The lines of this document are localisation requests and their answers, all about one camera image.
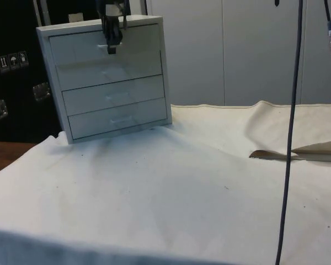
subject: white drawer cabinet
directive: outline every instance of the white drawer cabinet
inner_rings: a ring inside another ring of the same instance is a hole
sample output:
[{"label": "white drawer cabinet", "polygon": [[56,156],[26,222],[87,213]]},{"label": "white drawer cabinet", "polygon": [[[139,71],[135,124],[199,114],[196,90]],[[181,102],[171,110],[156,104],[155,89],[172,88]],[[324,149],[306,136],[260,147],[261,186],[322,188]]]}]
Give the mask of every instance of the white drawer cabinet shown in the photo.
[{"label": "white drawer cabinet", "polygon": [[100,20],[37,28],[70,144],[172,122],[163,19],[127,19],[115,55],[106,50]]}]

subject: drawer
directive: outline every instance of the drawer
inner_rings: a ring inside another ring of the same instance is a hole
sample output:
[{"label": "drawer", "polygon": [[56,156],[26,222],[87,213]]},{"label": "drawer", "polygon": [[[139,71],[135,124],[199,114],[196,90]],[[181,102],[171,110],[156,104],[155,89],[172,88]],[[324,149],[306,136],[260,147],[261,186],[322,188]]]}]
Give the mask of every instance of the drawer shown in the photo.
[{"label": "drawer", "polygon": [[163,98],[163,76],[153,76],[63,92],[68,116]]},{"label": "drawer", "polygon": [[167,118],[164,98],[68,117],[74,139]]},{"label": "drawer", "polygon": [[[116,48],[117,56],[161,49],[158,25],[137,26],[121,31],[124,37],[122,44]],[[56,65],[115,57],[108,54],[102,31],[51,37],[50,43]]]},{"label": "drawer", "polygon": [[111,60],[58,66],[61,91],[120,82],[162,74],[159,51],[129,56],[117,55]]}]

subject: sticker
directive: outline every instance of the sticker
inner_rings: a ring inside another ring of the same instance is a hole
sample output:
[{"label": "sticker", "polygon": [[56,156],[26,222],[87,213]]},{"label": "sticker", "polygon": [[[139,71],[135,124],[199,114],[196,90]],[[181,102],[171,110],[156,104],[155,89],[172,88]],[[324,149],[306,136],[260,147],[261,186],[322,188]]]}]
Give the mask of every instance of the sticker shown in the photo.
[{"label": "sticker", "polygon": [[8,71],[10,71],[10,66],[7,56],[0,56],[0,72],[6,73]]},{"label": "sticker", "polygon": [[20,51],[18,53],[18,61],[21,67],[27,67],[29,65],[27,53],[25,51]]},{"label": "sticker", "polygon": [[20,62],[18,61],[17,54],[9,54],[9,63],[11,70],[20,68]]}]

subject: white cloth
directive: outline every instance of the white cloth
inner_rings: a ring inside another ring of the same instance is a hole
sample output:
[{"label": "white cloth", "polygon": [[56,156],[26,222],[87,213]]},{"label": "white cloth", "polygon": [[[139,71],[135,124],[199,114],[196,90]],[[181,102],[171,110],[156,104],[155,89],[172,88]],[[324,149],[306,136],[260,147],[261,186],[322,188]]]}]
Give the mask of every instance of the white cloth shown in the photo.
[{"label": "white cloth", "polygon": [[[173,125],[67,145],[0,172],[0,265],[273,264],[290,108],[173,107]],[[294,147],[331,141],[331,105],[297,108]],[[294,162],[282,264],[331,264],[331,163]]]}]

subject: robotic arm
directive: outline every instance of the robotic arm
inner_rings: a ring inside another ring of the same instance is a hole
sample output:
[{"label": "robotic arm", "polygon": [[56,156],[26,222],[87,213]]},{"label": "robotic arm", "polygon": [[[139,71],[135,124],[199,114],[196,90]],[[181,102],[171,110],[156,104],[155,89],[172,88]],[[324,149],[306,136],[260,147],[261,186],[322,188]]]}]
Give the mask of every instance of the robotic arm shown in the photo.
[{"label": "robotic arm", "polygon": [[96,0],[97,12],[102,20],[103,33],[109,54],[116,54],[116,47],[122,41],[119,17],[124,17],[124,29],[127,28],[126,11],[129,0]]}]

